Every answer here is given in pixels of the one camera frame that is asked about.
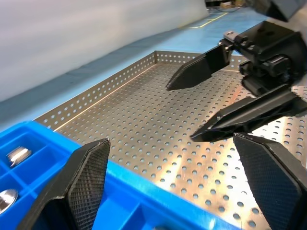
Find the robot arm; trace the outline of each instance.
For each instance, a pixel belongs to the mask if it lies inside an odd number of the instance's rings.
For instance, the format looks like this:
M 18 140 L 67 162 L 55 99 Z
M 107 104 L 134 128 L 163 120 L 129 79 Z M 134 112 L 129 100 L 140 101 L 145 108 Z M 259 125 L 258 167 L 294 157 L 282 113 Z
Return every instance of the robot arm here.
M 298 18 L 299 28 L 307 20 Z M 307 73 L 307 46 L 303 35 L 307 31 L 302 32 L 264 21 L 241 34 L 225 32 L 217 47 L 183 65 L 169 81 L 168 90 L 190 88 L 209 79 L 229 64 L 231 53 L 236 50 L 248 59 L 239 66 L 244 75 L 242 85 L 256 96 L 220 110 L 191 138 L 218 141 L 236 132 L 252 132 L 282 116 L 305 113 L 307 102 L 291 92 L 292 86 L 304 81 Z
M 288 22 L 305 5 L 306 0 L 246 0 L 256 12 Z
M 225 32 L 217 47 L 183 65 L 166 87 L 190 88 L 207 80 L 229 64 L 233 50 L 248 59 L 239 66 L 242 85 L 256 97 L 220 110 L 191 138 L 217 141 L 235 135 L 249 186 L 272 230 L 305 230 L 306 169 L 282 144 L 247 133 L 282 116 L 307 111 L 307 102 L 291 92 L 294 85 L 307 85 L 307 4 L 303 7 L 305 0 L 246 2 L 271 18 L 241 34 Z

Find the shiny metal part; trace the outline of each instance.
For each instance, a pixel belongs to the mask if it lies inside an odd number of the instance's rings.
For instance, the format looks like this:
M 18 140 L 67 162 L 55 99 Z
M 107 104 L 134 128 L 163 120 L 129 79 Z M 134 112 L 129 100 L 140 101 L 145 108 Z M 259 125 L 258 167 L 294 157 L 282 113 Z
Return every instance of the shiny metal part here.
M 234 42 L 235 37 L 237 37 L 239 34 L 234 31 L 227 31 L 223 34 L 223 37 L 227 39 L 228 41 Z
M 12 206 L 18 198 L 18 191 L 7 189 L 0 192 L 0 215 Z
M 14 151 L 10 152 L 7 157 L 11 163 L 11 167 L 16 166 L 17 164 L 23 162 L 26 158 L 31 155 L 31 151 L 24 148 L 18 147 Z
M 194 88 L 167 92 L 165 86 L 179 66 L 197 55 L 156 51 L 153 66 L 90 108 L 78 111 L 67 123 L 54 124 L 81 103 L 68 101 L 37 121 L 80 144 L 109 138 L 112 161 L 239 228 L 268 230 L 233 139 L 209 143 L 189 138 L 221 108 L 250 95 L 241 86 L 237 67 L 245 59 L 232 56 L 230 65 L 209 80 Z M 91 93 L 111 80 L 116 84 L 115 77 L 118 75 L 94 86 Z M 303 95 L 307 87 L 293 90 Z M 92 99 L 88 93 L 78 95 L 79 100 L 85 97 L 83 104 Z M 253 135 L 282 143 L 306 166 L 306 124 L 306 117 L 283 117 Z

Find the floor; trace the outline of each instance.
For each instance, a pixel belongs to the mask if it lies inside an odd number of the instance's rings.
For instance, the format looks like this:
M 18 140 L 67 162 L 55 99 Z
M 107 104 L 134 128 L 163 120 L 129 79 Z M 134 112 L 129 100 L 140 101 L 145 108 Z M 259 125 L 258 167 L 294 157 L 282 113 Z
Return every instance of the floor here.
M 39 117 L 155 50 L 202 53 L 214 47 L 225 31 L 240 33 L 263 20 L 264 16 L 248 8 L 229 13 L 214 10 L 210 11 L 206 19 L 189 26 L 134 42 L 1 102 L 0 131 L 18 122 Z

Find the perforated metal tray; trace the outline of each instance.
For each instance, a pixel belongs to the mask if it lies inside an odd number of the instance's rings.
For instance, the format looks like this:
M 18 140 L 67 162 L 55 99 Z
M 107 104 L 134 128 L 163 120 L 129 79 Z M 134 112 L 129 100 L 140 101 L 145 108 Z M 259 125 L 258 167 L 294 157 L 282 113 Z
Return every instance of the perforated metal tray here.
M 243 229 L 270 229 L 250 191 L 232 138 L 192 142 L 219 109 L 250 93 L 242 56 L 192 89 L 167 92 L 183 63 L 199 54 L 155 51 L 37 118 L 80 144 L 111 139 L 110 159 Z M 293 89 L 306 98 L 307 87 Z M 306 166 L 307 118 L 283 117 L 253 132 L 284 144 Z

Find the hole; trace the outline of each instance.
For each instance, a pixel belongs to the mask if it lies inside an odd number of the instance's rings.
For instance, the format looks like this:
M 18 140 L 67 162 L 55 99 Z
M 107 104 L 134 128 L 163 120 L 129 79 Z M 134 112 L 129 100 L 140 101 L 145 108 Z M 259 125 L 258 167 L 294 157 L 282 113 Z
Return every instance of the hole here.
M 248 222 L 248 225 L 251 226 L 252 228 L 256 227 L 256 223 L 252 220 Z
M 239 202 L 237 203 L 237 205 L 238 205 L 239 207 L 244 207 L 244 204 L 243 204 L 241 201 L 239 201 Z
M 257 208 L 255 208 L 255 207 L 252 208 L 252 212 L 255 213 L 255 214 L 259 214 L 259 210 Z
M 225 208 L 223 206 L 219 206 L 219 211 L 220 212 L 225 212 Z
M 235 219 L 240 219 L 240 216 L 239 216 L 239 214 L 237 214 L 237 213 L 235 213 L 235 214 L 233 215 L 233 217 L 234 217 Z

